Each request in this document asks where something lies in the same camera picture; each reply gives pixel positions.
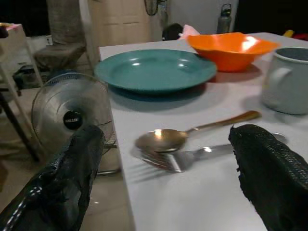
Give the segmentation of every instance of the fork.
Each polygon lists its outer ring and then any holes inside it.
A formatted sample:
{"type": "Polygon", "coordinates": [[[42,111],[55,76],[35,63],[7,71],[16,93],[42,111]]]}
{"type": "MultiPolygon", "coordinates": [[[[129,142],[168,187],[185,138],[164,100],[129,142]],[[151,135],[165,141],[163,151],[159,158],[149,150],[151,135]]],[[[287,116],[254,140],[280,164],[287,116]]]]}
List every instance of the fork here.
{"type": "MultiPolygon", "coordinates": [[[[279,141],[287,143],[287,139],[284,135],[280,133],[272,133],[272,135],[279,141]]],[[[161,170],[185,172],[197,160],[231,154],[232,152],[233,148],[231,144],[225,144],[203,147],[195,151],[174,151],[167,153],[139,150],[139,152],[133,156],[161,170]]]]}

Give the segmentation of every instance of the orange bowl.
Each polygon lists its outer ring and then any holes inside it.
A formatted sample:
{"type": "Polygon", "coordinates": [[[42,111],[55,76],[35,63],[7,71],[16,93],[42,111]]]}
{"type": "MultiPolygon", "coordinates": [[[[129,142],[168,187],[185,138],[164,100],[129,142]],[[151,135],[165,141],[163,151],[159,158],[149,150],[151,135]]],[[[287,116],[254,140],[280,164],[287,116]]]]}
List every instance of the orange bowl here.
{"type": "Polygon", "coordinates": [[[280,45],[239,32],[188,36],[188,43],[199,55],[216,63],[218,71],[245,70],[257,57],[280,45]]]}

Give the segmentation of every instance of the gold spoon handle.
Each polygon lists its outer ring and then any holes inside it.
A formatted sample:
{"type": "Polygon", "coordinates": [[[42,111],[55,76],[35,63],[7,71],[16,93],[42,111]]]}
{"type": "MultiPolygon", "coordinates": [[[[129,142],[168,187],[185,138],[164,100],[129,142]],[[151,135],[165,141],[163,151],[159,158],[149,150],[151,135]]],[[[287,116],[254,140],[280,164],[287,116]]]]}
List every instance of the gold spoon handle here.
{"type": "Polygon", "coordinates": [[[219,122],[205,124],[205,125],[197,126],[195,128],[191,128],[191,129],[187,130],[186,132],[191,133],[193,131],[199,131],[199,130],[209,128],[209,127],[222,127],[222,126],[226,126],[226,125],[230,125],[230,124],[236,124],[236,123],[248,121],[248,120],[251,120],[251,119],[256,119],[256,118],[259,118],[259,117],[261,117],[260,112],[248,111],[248,112],[245,112],[241,115],[238,115],[238,116],[230,118],[230,119],[226,119],[226,120],[222,120],[222,121],[219,121],[219,122]]]}

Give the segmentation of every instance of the mug handle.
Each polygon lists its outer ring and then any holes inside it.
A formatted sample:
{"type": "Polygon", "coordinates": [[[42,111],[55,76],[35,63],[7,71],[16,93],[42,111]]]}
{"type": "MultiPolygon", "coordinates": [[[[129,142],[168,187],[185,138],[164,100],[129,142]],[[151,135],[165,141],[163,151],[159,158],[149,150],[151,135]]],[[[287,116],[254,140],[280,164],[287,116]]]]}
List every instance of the mug handle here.
{"type": "MultiPolygon", "coordinates": [[[[291,68],[287,67],[281,67],[275,70],[267,79],[266,81],[266,88],[269,92],[277,92],[279,91],[279,86],[282,84],[282,82],[285,80],[288,74],[292,72],[291,68]]],[[[274,104],[275,106],[278,106],[280,104],[279,99],[275,99],[274,102],[271,102],[271,104],[274,104]]]]}

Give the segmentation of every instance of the teal plate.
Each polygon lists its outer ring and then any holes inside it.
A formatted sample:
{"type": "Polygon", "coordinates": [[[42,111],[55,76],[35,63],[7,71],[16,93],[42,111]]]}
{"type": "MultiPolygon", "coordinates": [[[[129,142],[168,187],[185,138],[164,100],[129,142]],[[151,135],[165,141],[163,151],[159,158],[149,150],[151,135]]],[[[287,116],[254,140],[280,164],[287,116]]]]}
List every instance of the teal plate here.
{"type": "Polygon", "coordinates": [[[195,53],[176,50],[140,50],[114,55],[95,68],[100,80],[126,90],[165,94],[210,80],[213,62],[195,53]]]}

